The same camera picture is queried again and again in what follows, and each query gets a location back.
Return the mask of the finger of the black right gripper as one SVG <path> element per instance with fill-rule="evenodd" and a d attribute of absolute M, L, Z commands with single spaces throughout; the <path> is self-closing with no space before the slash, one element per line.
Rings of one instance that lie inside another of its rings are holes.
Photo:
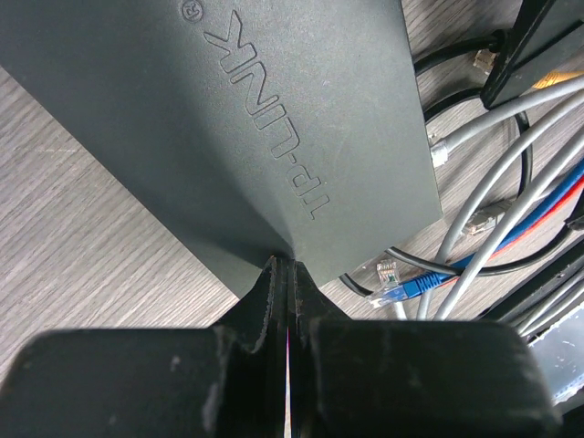
<path fill-rule="evenodd" d="M 581 1 L 554 1 L 555 40 L 544 53 L 532 61 L 530 73 L 534 76 L 527 82 L 530 87 L 549 71 L 567 60 L 583 46 L 583 3 Z"/>
<path fill-rule="evenodd" d="M 495 108 L 523 94 L 534 76 L 529 64 L 544 53 L 555 40 L 554 1 L 523 1 L 506 42 L 483 86 L 481 101 Z"/>

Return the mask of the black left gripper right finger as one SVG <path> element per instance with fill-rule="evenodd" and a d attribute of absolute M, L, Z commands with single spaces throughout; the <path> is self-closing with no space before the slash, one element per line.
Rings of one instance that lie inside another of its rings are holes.
<path fill-rule="evenodd" d="M 349 318 L 304 265 L 289 287 L 296 437 L 556 437 L 527 344 L 493 321 Z"/>

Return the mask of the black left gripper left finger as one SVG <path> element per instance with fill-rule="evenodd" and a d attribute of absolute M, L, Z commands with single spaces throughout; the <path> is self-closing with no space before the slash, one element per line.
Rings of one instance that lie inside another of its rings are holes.
<path fill-rule="evenodd" d="M 289 263 L 208 328 L 51 330 L 1 387 L 4 437 L 280 437 Z"/>

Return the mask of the black network switch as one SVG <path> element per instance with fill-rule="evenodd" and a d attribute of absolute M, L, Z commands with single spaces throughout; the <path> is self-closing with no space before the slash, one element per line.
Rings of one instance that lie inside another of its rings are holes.
<path fill-rule="evenodd" d="M 442 216 L 398 1 L 4 1 L 1 65 L 238 296 Z"/>

